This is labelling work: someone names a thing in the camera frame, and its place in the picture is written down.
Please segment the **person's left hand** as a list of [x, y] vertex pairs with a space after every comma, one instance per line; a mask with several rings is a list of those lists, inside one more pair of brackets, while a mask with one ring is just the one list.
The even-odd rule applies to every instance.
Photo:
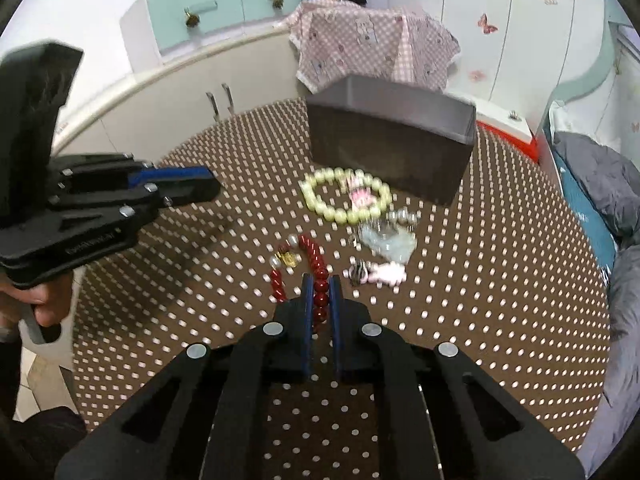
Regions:
[[35, 307], [35, 319], [42, 327], [61, 323], [70, 314], [73, 281], [74, 274], [69, 273], [32, 289], [21, 290], [1, 274], [1, 327], [17, 326], [22, 318], [22, 304]]

